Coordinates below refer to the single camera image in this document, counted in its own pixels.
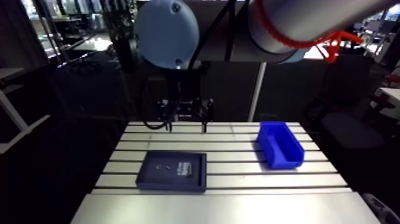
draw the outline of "aluminum table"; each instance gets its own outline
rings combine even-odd
[[[259,123],[174,123],[173,132],[130,122],[72,223],[379,223],[299,123],[286,123],[305,150],[301,167],[269,170]],[[207,190],[140,191],[147,150],[207,153]]]

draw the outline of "black office chair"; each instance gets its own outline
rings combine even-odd
[[[370,57],[338,56],[326,71],[320,96],[304,110],[309,129],[320,132],[317,141],[323,144],[321,149],[349,185],[362,192],[374,185],[372,182],[380,175],[376,167],[385,161],[385,139],[367,120],[382,108],[394,107],[371,96],[378,103],[374,111],[360,117],[350,113],[349,108],[368,95],[364,87],[373,63]]]
[[[304,116],[311,127],[329,135],[343,150],[370,150],[384,146],[385,140],[366,122],[383,108],[394,105],[379,97],[369,96],[378,106],[363,117],[350,115],[365,95],[365,84],[374,60],[360,55],[341,55],[329,65],[319,97],[306,106]],[[312,116],[313,109],[319,109]]]

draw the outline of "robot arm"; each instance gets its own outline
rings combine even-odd
[[[235,2],[234,43],[230,61],[279,63],[296,48],[274,38],[263,16],[288,39],[309,42],[387,8],[395,0],[250,0]],[[183,69],[216,15],[227,1],[152,0],[135,24],[143,56],[158,67]],[[224,61],[228,16],[202,47],[197,60]]]
[[[264,68],[265,63],[298,61],[306,51],[297,48],[311,47],[316,40],[327,39],[323,37],[330,32],[395,3],[395,0],[147,2],[137,15],[136,41],[143,57],[164,69],[170,100],[159,104],[161,125],[150,126],[145,119],[143,122],[151,129],[169,124],[171,130],[174,117],[192,116],[203,123],[205,132],[207,122],[213,119],[213,101],[202,103],[199,76],[194,71],[201,71],[201,66],[193,66],[195,60],[263,62]],[[335,38],[331,39],[336,40],[340,34],[335,32]],[[261,87],[260,77],[255,96]],[[253,102],[251,114],[257,98]]]

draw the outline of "floor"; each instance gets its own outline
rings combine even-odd
[[[0,155],[0,198],[2,204],[11,204],[2,210],[0,223],[69,223],[84,195],[93,188],[127,122],[138,120],[138,77],[152,74],[150,87],[154,99],[167,96],[165,81],[151,66],[142,66],[135,74],[123,74],[104,52],[89,60],[99,61],[101,66],[81,73],[68,67],[47,67],[12,81],[24,84],[8,97],[28,124],[45,114],[51,118]],[[320,90],[320,86],[312,88],[311,84],[324,65],[315,63],[288,65],[285,69],[291,71],[284,71],[285,74],[279,67],[269,67],[264,80],[269,85],[261,91],[256,120],[303,120],[302,107]],[[308,81],[288,80],[291,73],[298,73],[299,67],[310,66],[315,71],[297,74]],[[206,98],[214,98],[216,121],[247,120],[257,69],[257,63],[212,64],[203,78],[202,93]],[[293,92],[276,87],[282,83]],[[281,105],[276,97],[270,97],[273,91],[282,96]],[[0,128],[0,140],[18,132],[2,110],[0,123],[7,127]],[[398,157],[385,158],[393,163],[379,168],[384,174],[379,181],[384,185],[371,190],[378,192],[392,209],[400,211],[397,195],[390,198],[391,193],[397,193],[390,180],[396,176]]]

